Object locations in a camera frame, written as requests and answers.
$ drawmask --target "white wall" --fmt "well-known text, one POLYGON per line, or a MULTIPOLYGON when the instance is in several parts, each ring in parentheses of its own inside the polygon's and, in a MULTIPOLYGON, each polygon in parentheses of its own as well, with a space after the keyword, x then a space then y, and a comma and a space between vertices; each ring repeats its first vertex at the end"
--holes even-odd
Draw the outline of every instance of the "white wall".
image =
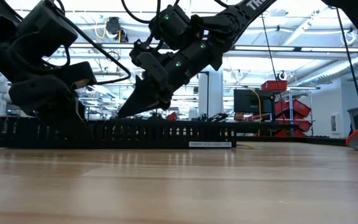
POLYGON ((356 88, 354 86, 353 82, 348 82, 347 81, 347 77, 344 77, 342 79, 342 109, 343 109, 343 115, 344 115, 344 120, 343 120, 343 128, 344 128, 344 132, 345 133, 349 133, 350 132, 350 126, 351 126, 351 121, 350 121, 350 116, 349 113, 347 112, 349 109, 353 109, 353 108, 358 108, 358 97, 357 97, 357 92, 356 92, 356 88))
MULTIPOLYGON (((313 119, 316 120, 313 124, 315 136, 348 137, 351 121, 347 111, 358 108, 356 89, 353 82, 347 81, 348 78, 351 78, 351 74, 334 80, 333 84, 320 85, 320 90, 311 91, 313 119), (331 116, 334 114, 339 114, 339 124, 337 124, 339 134, 331 131, 331 116)), ((303 97, 300 101, 310 105, 309 97, 303 97)))
MULTIPOLYGON (((314 136, 329 136, 331 138, 342 138, 342 92, 341 81, 335 80, 331 85, 322 85, 320 90, 311 92, 313 132, 314 136), (331 131, 331 116, 339 114, 338 130, 339 133, 331 131)), ((310 98, 303 97, 300 100, 306 105, 310 105, 310 98)))

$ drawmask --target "computer monitor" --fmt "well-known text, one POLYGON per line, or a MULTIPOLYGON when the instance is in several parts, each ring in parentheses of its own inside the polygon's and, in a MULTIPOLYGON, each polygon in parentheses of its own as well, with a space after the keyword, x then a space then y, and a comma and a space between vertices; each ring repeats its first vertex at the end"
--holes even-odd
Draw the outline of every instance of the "computer monitor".
MULTIPOLYGON (((271 91, 255 91, 260 97, 262 113, 274 113, 274 94, 271 91)), ((234 90, 234 112, 259 113, 257 95, 250 90, 234 90)))

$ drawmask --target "white column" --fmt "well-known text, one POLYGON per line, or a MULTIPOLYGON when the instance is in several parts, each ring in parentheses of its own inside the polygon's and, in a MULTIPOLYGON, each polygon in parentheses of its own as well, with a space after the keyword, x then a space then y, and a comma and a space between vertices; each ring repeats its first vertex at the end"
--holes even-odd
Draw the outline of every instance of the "white column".
POLYGON ((221 69, 215 71, 210 66, 203 71, 209 72, 209 83, 208 76, 200 73, 198 79, 198 111, 200 114, 207 113, 208 106, 208 115, 214 116, 223 112, 223 71, 221 69))

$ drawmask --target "pole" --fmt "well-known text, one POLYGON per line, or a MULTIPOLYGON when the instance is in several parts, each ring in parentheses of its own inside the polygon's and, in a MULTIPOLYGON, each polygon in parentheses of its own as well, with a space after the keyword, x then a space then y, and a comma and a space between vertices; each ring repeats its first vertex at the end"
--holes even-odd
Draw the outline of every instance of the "pole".
POLYGON ((310 120, 311 120, 311 135, 314 136, 314 129, 313 129, 313 100, 311 99, 311 92, 310 92, 310 120))
MULTIPOLYGON (((292 105, 292 91, 289 90, 289 94, 290 94, 290 122, 291 124, 293 124, 293 105, 292 105)), ((293 137, 293 128, 291 128, 291 137, 293 137)))

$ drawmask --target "workbench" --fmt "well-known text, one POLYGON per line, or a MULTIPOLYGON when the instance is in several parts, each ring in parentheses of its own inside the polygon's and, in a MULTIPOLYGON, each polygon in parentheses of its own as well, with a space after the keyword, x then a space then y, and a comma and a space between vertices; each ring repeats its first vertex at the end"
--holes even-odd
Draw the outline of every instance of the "workbench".
POLYGON ((0 223, 358 223, 358 152, 0 149, 0 223))

